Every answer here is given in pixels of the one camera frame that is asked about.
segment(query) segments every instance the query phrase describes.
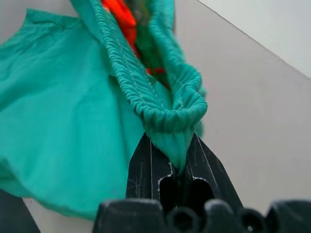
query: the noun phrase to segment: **black plastic part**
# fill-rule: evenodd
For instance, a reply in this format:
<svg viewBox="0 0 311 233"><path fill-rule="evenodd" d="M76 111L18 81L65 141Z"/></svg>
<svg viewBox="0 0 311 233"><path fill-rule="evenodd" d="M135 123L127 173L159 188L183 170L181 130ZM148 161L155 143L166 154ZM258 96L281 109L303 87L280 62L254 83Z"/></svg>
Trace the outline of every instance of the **black plastic part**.
<svg viewBox="0 0 311 233"><path fill-rule="evenodd" d="M23 199L1 189L0 233L40 233Z"/></svg>
<svg viewBox="0 0 311 233"><path fill-rule="evenodd" d="M103 203L93 233L310 233L311 203L276 202L266 218L254 210L234 214L223 200L204 205L205 224L196 213L179 207L166 217L157 200L128 199Z"/></svg>
<svg viewBox="0 0 311 233"><path fill-rule="evenodd" d="M213 198L226 201L235 213L243 207L223 164L196 134L188 149L183 184L184 204L198 215Z"/></svg>
<svg viewBox="0 0 311 233"><path fill-rule="evenodd" d="M176 206L176 195L175 169L144 134L130 161L126 198L155 199L168 212Z"/></svg>
<svg viewBox="0 0 311 233"><path fill-rule="evenodd" d="M144 135L126 197L101 204L93 233L311 233L311 201L275 202L266 217L243 208L224 166L196 134L178 178Z"/></svg>

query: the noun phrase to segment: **shirred fabric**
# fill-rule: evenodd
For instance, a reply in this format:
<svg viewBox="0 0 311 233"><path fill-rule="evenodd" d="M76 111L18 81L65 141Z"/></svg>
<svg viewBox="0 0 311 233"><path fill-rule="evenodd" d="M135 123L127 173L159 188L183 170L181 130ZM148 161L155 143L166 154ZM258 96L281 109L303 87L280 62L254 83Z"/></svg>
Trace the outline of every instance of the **shirred fabric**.
<svg viewBox="0 0 311 233"><path fill-rule="evenodd" d="M207 104L171 32L172 0L149 6L172 93L146 73L98 0L72 4L82 19L28 10L0 47L0 188L94 219L101 201L124 198L144 132L182 172Z"/></svg>
<svg viewBox="0 0 311 233"><path fill-rule="evenodd" d="M152 0L149 10L152 34L168 74L173 101L165 107L150 76L133 54L113 16L98 0L71 0L90 30L98 35L108 51L111 67L126 99L141 119L147 135L173 165L182 172L195 127L207 110L201 75L185 58L171 31L173 0Z"/></svg>

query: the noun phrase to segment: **garment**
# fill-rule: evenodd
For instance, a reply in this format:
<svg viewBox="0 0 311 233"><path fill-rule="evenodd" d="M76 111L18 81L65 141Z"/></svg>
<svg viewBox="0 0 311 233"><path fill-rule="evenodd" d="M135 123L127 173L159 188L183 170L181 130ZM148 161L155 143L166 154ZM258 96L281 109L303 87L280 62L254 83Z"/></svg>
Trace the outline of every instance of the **garment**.
<svg viewBox="0 0 311 233"><path fill-rule="evenodd" d="M173 94L149 82L100 1L72 0L82 19L27 11L0 48L1 189L94 219L100 202L124 198L144 132L183 170L207 104L168 32L171 16L160 20L165 2L152 7L150 28Z"/></svg>
<svg viewBox="0 0 311 233"><path fill-rule="evenodd" d="M115 18L126 41L132 48L135 56L146 67L146 72L161 82L168 90L171 90L166 82L166 73L158 55L158 49L148 30L150 13L143 0L136 2L135 9L137 21L129 6L123 0L102 0L104 8Z"/></svg>

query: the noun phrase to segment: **hole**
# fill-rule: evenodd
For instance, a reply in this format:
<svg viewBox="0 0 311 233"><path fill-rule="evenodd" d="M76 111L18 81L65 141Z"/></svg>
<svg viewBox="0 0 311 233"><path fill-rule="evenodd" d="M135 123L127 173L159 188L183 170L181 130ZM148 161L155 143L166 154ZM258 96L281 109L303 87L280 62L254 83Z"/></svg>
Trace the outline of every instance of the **hole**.
<svg viewBox="0 0 311 233"><path fill-rule="evenodd" d="M198 216L203 216L205 202L213 198L213 191L209 184L204 180L197 179L192 183L187 206Z"/></svg>
<svg viewBox="0 0 311 233"><path fill-rule="evenodd" d="M265 219L265 223L269 232L276 233L279 229L277 214L274 209L271 209Z"/></svg>
<svg viewBox="0 0 311 233"><path fill-rule="evenodd" d="M160 202L163 207L163 212L166 215L175 206L177 194L177 186L171 177L165 177L160 182Z"/></svg>
<svg viewBox="0 0 311 233"><path fill-rule="evenodd" d="M246 213L242 216L242 224L248 232L258 233L263 231L262 220L254 213Z"/></svg>
<svg viewBox="0 0 311 233"><path fill-rule="evenodd" d="M181 232L187 232L193 228L192 217L187 213L177 213L173 219L174 226Z"/></svg>

